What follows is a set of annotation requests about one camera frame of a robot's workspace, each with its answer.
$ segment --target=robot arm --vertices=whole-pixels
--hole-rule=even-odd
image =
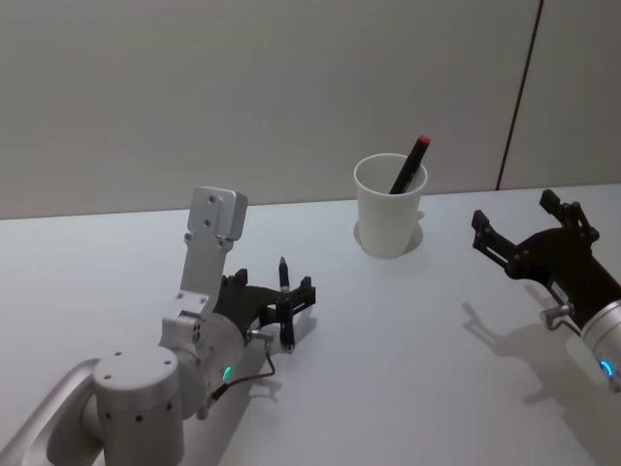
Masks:
[[[103,449],[107,466],[175,466],[183,457],[182,422],[205,419],[228,386],[261,377],[231,383],[245,345],[263,340],[272,365],[272,338],[261,327],[279,323],[281,343],[293,350],[293,316],[315,301],[311,279],[281,293],[246,286],[246,270],[222,278],[246,206],[235,191],[195,189],[180,291],[163,318],[159,347],[77,366],[0,452],[0,464],[86,466]]]
[[[474,248],[514,280],[533,280],[559,303],[541,314],[549,330],[568,325],[600,361],[615,390],[621,380],[621,286],[593,257],[600,238],[577,202],[561,204],[547,189],[539,204],[560,228],[536,233],[519,245],[497,233],[482,211],[474,212]]]

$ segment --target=cup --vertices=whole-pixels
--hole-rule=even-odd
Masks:
[[[407,157],[378,153],[362,159],[353,171],[358,199],[358,234],[362,248],[383,259],[399,257],[418,222],[418,204],[427,183],[424,166],[403,194],[389,194]]]

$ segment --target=pen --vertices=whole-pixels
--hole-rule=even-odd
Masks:
[[[284,257],[280,258],[280,264],[278,265],[278,278],[280,280],[280,291],[283,293],[289,292],[289,267],[287,266]]]
[[[399,172],[397,176],[397,180],[392,185],[392,189],[390,189],[390,194],[403,194],[408,190],[409,184],[414,179],[416,172],[420,168],[420,162],[423,160],[423,156],[425,155],[425,151],[431,144],[431,139],[426,136],[420,136],[414,144],[411,152],[406,159],[406,163]]]

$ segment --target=table surface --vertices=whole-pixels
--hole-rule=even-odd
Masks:
[[[594,254],[621,278],[621,184],[558,188],[602,238]],[[621,397],[553,304],[473,250],[482,209],[514,242],[555,225],[540,189],[423,197],[422,243],[394,260],[354,239],[354,201],[252,207],[226,273],[277,286],[310,275],[278,373],[231,389],[206,421],[185,423],[183,465],[612,465]],[[0,446],[76,363],[156,345],[180,283],[187,211],[0,222]],[[239,373],[264,366],[260,346]]]

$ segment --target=wall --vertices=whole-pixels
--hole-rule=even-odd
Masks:
[[[545,2],[503,188],[621,183],[621,4]]]
[[[0,217],[354,194],[434,138],[430,192],[494,187],[536,0],[3,0]]]

